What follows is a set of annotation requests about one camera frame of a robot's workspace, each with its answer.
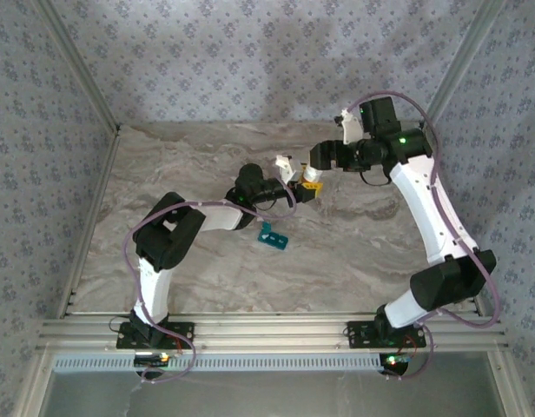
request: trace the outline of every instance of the marble floor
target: marble floor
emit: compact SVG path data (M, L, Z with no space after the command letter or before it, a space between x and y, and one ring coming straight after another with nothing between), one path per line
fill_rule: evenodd
M276 154L307 161L317 142L340 137L332 123L158 124L123 127L73 312L129 311L133 281L121 242L167 192L219 200L239 168L268 173ZM373 182L380 172L369 173ZM426 266L424 245L393 186L369 187L358 175L331 171L319 199L294 218L273 222L285 251L257 241L260 222L241 231L199 234L176 268L171 312L374 311L402 294ZM271 210L283 214L278 202ZM131 260L136 264L134 245Z

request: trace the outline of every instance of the small teal object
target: small teal object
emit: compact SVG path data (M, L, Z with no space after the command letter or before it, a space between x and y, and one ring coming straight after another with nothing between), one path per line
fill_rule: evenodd
M288 237L271 231L271 224L263 222L261 232L258 235L258 241L266 243L269 246L284 250L287 247Z

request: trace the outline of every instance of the wallpaper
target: wallpaper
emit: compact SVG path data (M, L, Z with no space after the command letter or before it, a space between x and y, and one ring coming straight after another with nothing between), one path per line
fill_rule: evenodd
M453 203L493 273L535 411L535 0L508 2L439 121Z
M54 0L119 122L333 120L427 105L480 1ZM400 106L402 116L413 112Z
M56 314L108 141L30 4L0 0L0 416Z

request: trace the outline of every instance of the black mounting plate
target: black mounting plate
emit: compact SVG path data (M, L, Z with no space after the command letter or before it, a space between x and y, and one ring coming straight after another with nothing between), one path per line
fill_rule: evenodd
M405 336L412 337L417 348L426 347L424 331L414 326L398 329L385 341L380 338L373 321L349 321L344 333L351 349L407 348Z
M162 323L162 327L174 333L181 334L187 339L194 341L195 338L195 324L193 322L179 322L166 321ZM182 349L190 349L190 346L184 342L179 341ZM149 343L144 339L142 334L136 330L130 322L124 322L119 327L119 335L117 336L117 349L150 349ZM157 350L177 350L179 345L175 338L165 336L153 349Z

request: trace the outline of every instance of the patterned wallpaper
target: patterned wallpaper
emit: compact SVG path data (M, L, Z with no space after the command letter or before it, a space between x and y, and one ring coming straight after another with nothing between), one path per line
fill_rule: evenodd
M507 3L439 121L453 202L494 272L535 410L535 0Z
M29 2L0 0L0 416L56 314L108 141Z
M132 125L332 119L382 88L427 105L479 3L54 0L114 115Z

